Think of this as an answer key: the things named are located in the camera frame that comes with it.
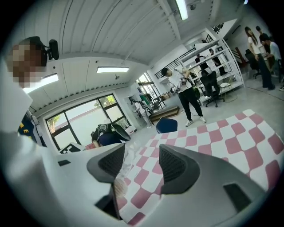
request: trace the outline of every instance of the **woman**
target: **woman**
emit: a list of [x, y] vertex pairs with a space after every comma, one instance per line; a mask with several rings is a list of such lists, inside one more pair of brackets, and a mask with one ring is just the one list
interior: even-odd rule
[[260, 50], [258, 48], [258, 42], [257, 39], [252, 32], [252, 30], [249, 27], [245, 27], [245, 33], [248, 36], [248, 47], [250, 51], [253, 53], [256, 61], [258, 62], [258, 67], [261, 72], [262, 76], [262, 87], [263, 88], [268, 88], [268, 90], [273, 90], [275, 89], [275, 86], [271, 82], [271, 74], [269, 69], [267, 68], [264, 58], [262, 57]]

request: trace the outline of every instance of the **ceiling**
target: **ceiling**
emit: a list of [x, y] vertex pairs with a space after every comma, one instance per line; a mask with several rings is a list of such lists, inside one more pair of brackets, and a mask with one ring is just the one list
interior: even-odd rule
[[[237, 12], [241, 0], [197, 0], [193, 11], [193, 1], [186, 2], [189, 18], [185, 21], [175, 0], [47, 0], [36, 4], [19, 22], [7, 47], [30, 36], [39, 36], [46, 46], [49, 40], [57, 40], [59, 60], [47, 63], [47, 74], [58, 73], [59, 80], [30, 93], [30, 110], [91, 89], [127, 86], [165, 48], [174, 49], [171, 44], [188, 40], [194, 36], [192, 30], [205, 23], [227, 19]], [[114, 73], [96, 74], [98, 66], [130, 70], [115, 80]]]

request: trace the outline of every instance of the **ceiling light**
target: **ceiling light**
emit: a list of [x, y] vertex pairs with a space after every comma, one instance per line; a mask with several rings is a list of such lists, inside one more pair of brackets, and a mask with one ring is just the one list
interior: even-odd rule
[[97, 73], [117, 73], [117, 72], [127, 72], [129, 68], [127, 67], [98, 67]]
[[181, 15], [182, 20], [186, 20], [188, 18], [185, 0], [176, 0], [177, 7], [179, 10], [179, 14]]
[[23, 91], [28, 94], [35, 89], [38, 89], [38, 88], [40, 88], [44, 85], [47, 85], [47, 84], [55, 82], [55, 81], [58, 81], [57, 73], [44, 77], [41, 81], [35, 83], [35, 86], [33, 86], [33, 87], [23, 88]]

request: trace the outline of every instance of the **chair backrest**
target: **chair backrest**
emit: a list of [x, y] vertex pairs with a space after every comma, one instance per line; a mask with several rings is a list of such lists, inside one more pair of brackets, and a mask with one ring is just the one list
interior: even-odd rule
[[248, 59], [251, 69], [259, 70], [258, 63], [250, 50], [246, 50], [245, 57]]
[[158, 133], [170, 133], [178, 130], [178, 122], [174, 119], [161, 118], [156, 124]]
[[207, 76], [202, 76], [200, 78], [201, 82], [203, 83], [206, 91], [207, 96], [212, 96], [213, 93], [218, 94], [220, 92], [220, 87], [217, 84], [217, 74], [215, 71], [210, 73]]
[[121, 141], [118, 136], [114, 133], [104, 133], [100, 136], [99, 142], [103, 146], [111, 145], [111, 144], [121, 144]]

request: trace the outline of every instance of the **black office chair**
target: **black office chair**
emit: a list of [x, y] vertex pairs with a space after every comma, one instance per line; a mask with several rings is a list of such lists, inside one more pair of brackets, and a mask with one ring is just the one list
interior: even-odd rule
[[200, 87], [201, 91], [205, 96], [211, 97], [207, 101], [206, 107], [211, 102], [215, 102], [215, 107], [218, 107], [216, 100], [223, 100], [223, 102], [225, 102], [225, 99], [219, 97], [220, 87], [217, 84], [216, 72], [213, 71], [212, 73], [208, 74], [205, 71], [205, 72], [201, 72], [201, 75], [202, 77], [200, 78], [200, 80], [205, 87], [205, 92], [203, 91], [202, 87]]
[[257, 73], [253, 75], [253, 77], [256, 79], [257, 75], [260, 75], [260, 69], [258, 67], [258, 63], [256, 59], [254, 58], [253, 53], [249, 49], [245, 51], [245, 56], [248, 59], [251, 69], [257, 70]]

